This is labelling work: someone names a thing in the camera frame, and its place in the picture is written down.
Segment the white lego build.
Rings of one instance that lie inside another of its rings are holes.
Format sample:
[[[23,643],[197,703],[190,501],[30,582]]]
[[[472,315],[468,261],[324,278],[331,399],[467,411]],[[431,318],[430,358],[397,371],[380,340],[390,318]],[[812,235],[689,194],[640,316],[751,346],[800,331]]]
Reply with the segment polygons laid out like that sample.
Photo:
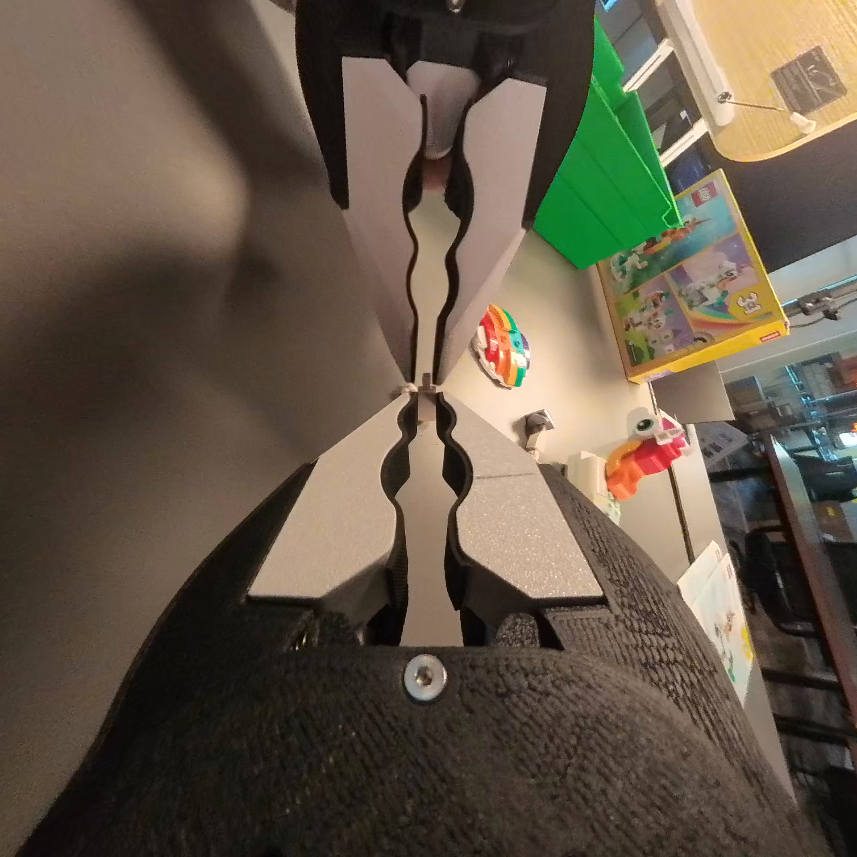
[[[620,523],[620,503],[607,487],[606,460],[581,451],[566,461],[567,480],[614,524]]]

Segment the small grey lego piece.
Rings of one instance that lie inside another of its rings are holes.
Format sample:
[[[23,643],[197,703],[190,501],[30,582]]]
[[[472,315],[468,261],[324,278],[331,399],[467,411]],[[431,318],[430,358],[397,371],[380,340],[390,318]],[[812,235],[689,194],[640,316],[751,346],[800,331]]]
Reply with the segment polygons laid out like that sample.
[[[400,384],[394,396],[406,399],[405,411],[416,427],[435,422],[438,388],[430,371],[422,372],[414,381]]]

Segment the grey flat panel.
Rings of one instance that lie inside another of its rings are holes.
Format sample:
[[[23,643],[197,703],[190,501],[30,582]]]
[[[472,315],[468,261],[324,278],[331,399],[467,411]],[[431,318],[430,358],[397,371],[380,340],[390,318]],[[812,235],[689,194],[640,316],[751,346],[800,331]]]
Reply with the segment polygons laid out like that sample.
[[[734,410],[716,362],[650,383],[657,407],[682,424],[731,422]]]

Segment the orange red lego creature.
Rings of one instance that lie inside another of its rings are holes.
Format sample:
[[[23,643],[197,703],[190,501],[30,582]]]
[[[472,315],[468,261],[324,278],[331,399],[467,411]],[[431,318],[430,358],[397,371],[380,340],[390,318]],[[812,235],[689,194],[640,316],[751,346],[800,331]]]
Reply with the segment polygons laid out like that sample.
[[[628,440],[607,456],[607,491],[617,501],[633,498],[644,478],[669,470],[690,454],[682,425],[660,409],[650,412],[637,421]]]

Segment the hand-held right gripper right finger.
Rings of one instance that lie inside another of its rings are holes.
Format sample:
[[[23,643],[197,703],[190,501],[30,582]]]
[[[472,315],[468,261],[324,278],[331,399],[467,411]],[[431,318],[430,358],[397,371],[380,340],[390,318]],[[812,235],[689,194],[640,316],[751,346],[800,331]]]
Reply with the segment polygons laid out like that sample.
[[[472,614],[604,606],[595,572],[537,461],[440,392],[442,473],[455,494],[445,547],[454,607]]]

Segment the black tag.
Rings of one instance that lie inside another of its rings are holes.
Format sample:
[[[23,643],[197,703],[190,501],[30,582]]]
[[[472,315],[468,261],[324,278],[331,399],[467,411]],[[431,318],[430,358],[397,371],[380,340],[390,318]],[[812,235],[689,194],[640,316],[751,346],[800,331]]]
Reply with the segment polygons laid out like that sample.
[[[821,46],[810,48],[770,74],[790,112],[807,115],[840,100],[848,90]]]

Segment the pale wooden desk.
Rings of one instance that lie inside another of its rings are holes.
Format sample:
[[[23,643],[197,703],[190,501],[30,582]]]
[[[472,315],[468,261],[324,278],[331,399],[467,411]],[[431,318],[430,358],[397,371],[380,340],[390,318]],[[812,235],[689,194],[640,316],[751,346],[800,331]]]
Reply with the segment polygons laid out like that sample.
[[[656,2],[716,151],[752,163],[788,154],[856,119],[854,1]],[[771,72],[821,46],[848,90],[790,112]]]

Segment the yellow lego set box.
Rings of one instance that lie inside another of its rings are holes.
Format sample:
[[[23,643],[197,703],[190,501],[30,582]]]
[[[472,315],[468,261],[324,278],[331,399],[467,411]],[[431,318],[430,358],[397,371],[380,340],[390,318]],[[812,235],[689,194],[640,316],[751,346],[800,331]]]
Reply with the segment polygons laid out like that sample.
[[[642,385],[789,334],[723,169],[679,194],[680,224],[599,262],[625,376]]]

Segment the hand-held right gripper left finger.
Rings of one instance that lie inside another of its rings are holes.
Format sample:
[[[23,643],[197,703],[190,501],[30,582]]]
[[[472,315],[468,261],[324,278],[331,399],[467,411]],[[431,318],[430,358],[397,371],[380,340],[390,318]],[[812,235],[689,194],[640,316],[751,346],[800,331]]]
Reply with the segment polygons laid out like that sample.
[[[248,595],[373,618],[394,605],[407,561],[397,496],[411,476],[416,395],[405,392],[314,463]]]

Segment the rainbow lego build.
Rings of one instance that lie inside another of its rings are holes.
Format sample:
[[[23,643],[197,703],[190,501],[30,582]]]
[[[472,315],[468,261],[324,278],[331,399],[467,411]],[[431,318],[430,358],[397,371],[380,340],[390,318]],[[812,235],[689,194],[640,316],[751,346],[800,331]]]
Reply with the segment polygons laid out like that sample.
[[[530,345],[506,310],[496,304],[487,306],[470,349],[493,383],[505,389],[523,385],[530,369]]]

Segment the dark brown table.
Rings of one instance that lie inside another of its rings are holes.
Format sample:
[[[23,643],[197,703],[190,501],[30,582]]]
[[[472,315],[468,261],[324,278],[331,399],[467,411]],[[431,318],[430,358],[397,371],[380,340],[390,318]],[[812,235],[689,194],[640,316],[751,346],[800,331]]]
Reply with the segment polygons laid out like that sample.
[[[771,434],[763,435],[762,443],[780,521],[797,553],[820,637],[829,651],[851,720],[855,722],[856,639],[849,609],[798,465]]]

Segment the lego instruction booklet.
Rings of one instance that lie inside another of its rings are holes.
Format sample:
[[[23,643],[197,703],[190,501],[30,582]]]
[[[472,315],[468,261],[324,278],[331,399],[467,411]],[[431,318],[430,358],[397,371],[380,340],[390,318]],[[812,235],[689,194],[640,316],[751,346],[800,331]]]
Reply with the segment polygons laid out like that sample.
[[[680,577],[678,588],[745,704],[755,654],[730,554],[711,541]]]

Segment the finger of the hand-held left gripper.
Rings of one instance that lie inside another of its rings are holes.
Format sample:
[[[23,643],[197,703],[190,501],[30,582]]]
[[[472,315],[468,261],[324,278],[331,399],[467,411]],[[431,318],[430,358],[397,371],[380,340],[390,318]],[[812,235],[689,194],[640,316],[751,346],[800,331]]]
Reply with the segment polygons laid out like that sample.
[[[544,86],[508,78],[468,106],[454,165],[463,212],[446,254],[447,300],[438,317],[434,382],[445,383],[523,240]]]
[[[423,155],[423,103],[383,58],[343,58],[342,83],[345,223],[391,356],[404,380],[414,380],[411,278],[417,248],[405,186]]]

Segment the small grey white lego part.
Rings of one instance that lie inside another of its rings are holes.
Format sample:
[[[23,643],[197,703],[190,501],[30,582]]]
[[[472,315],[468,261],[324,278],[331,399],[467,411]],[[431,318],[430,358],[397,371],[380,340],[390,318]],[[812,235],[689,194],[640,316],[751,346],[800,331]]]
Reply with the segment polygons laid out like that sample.
[[[541,459],[545,436],[554,429],[553,418],[547,409],[528,413],[524,417],[524,449],[536,461]]]

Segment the printed paper sheet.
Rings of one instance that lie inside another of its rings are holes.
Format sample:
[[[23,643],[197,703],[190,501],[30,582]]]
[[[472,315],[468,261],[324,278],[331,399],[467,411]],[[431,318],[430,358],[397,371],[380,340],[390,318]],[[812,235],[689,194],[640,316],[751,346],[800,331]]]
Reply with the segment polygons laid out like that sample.
[[[693,428],[704,468],[709,473],[722,468],[730,456],[752,440],[750,435],[723,421],[694,423]]]

